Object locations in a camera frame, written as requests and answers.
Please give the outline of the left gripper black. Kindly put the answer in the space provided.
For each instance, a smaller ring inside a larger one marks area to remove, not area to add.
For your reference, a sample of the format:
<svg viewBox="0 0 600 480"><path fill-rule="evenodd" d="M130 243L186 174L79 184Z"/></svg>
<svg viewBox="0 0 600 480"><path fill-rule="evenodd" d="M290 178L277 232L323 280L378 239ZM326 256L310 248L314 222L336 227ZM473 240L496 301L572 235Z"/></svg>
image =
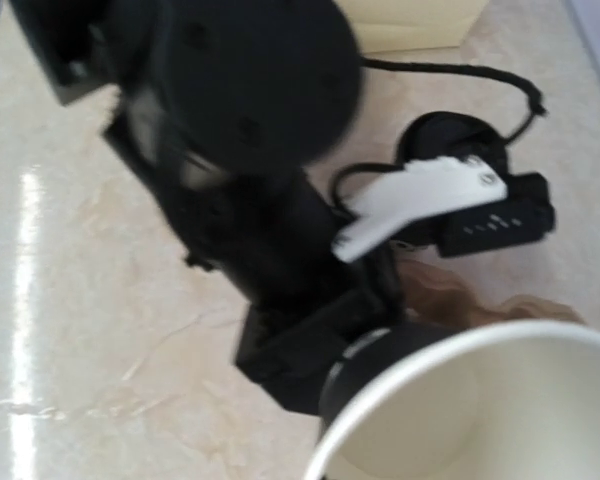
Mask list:
<svg viewBox="0 0 600 480"><path fill-rule="evenodd" d="M246 315L234 364L286 411L317 415L329 371L344 351L405 318L392 250L377 249L344 270L340 288L307 312L252 306Z"/></svg>

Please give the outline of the stack of black lids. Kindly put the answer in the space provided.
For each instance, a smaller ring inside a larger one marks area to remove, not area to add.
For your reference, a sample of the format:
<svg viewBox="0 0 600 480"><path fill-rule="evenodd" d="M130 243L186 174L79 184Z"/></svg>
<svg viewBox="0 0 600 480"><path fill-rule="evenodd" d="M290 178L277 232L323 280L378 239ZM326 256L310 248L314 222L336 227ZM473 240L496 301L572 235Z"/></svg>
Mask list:
<svg viewBox="0 0 600 480"><path fill-rule="evenodd" d="M418 117L401 135L394 163L405 165L440 156L461 160L476 156L497 174L509 174L505 139L489 123L474 116L436 111Z"/></svg>

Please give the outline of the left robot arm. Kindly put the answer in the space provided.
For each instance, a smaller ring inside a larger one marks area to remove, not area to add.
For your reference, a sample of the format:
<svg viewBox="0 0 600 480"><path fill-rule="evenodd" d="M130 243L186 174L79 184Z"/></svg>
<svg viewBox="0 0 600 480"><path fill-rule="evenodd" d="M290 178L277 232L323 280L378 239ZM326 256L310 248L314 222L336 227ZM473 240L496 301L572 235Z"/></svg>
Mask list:
<svg viewBox="0 0 600 480"><path fill-rule="evenodd" d="M248 300L236 367L314 415L332 365L403 314L388 245L337 259L345 217L307 165L346 136L362 66L332 1L16 1L63 104L112 84L104 136L149 190L191 267Z"/></svg>

